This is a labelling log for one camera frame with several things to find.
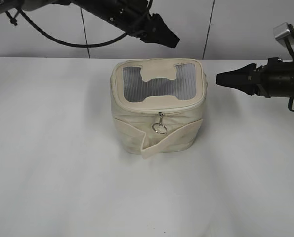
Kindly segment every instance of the clear plastic window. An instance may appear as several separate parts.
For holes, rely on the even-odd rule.
[[[179,100],[190,100],[196,96],[196,69],[194,64],[176,67],[176,80],[154,78],[142,80],[140,67],[123,68],[124,97],[130,102],[142,102],[150,96],[172,95]]]

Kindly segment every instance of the bag lid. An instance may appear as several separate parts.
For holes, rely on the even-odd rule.
[[[121,108],[140,113],[169,113],[202,103],[206,82],[202,65],[193,59],[132,60],[118,64],[111,77]]]

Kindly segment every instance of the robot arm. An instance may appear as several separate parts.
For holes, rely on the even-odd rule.
[[[164,23],[158,14],[149,13],[147,0],[0,0],[0,14],[12,8],[33,11],[48,4],[71,3],[98,16],[145,43],[157,43],[175,48],[179,38]]]

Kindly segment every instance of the metal ring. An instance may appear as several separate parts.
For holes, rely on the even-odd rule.
[[[162,128],[164,128],[165,129],[165,132],[160,132],[160,131],[158,131],[158,130],[156,130],[155,129],[155,126],[158,126],[158,127],[162,127]],[[167,130],[167,128],[164,126],[164,125],[159,125],[158,123],[155,123],[154,125],[152,125],[152,130],[154,130],[156,133],[158,133],[158,134],[160,134],[160,135],[165,135],[165,134],[167,134],[167,132],[168,132],[168,130]]]

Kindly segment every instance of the white wall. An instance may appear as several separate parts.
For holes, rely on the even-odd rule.
[[[177,49],[126,37],[114,45],[92,49],[91,56],[201,58],[212,3],[213,0],[155,0],[152,12],[160,13],[181,38]],[[45,31],[61,40],[85,43],[78,7],[49,5],[28,14]],[[122,33],[90,13],[85,12],[84,18],[89,43],[106,41]],[[206,59],[289,58],[273,37],[273,28],[286,21],[294,24],[294,0],[216,0]],[[51,42],[21,17],[15,27],[3,14],[0,15],[0,56],[83,58],[87,57],[87,51]]]
[[[294,25],[294,0],[217,0],[206,59],[290,58],[273,28]]]

